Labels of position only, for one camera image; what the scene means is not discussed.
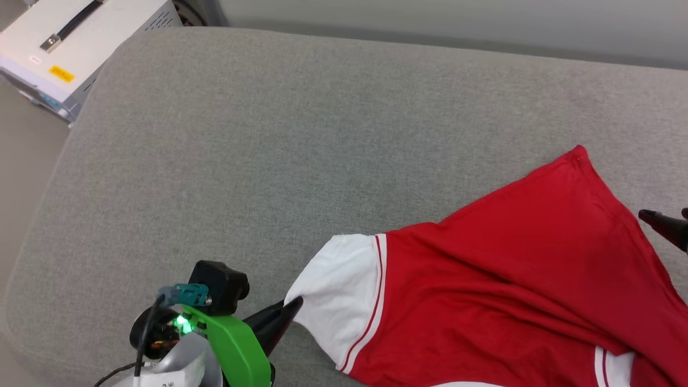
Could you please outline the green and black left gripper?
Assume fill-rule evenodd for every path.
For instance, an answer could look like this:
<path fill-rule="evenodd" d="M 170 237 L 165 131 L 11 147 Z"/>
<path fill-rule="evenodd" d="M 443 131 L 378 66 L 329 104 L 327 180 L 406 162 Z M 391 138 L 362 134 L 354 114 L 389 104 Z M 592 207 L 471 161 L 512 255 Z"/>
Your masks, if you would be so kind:
<path fill-rule="evenodd" d="M 271 386 L 268 360 L 302 308 L 280 300 L 243 321 L 185 306 L 142 312 L 130 332 L 136 355 L 130 386 Z"/>

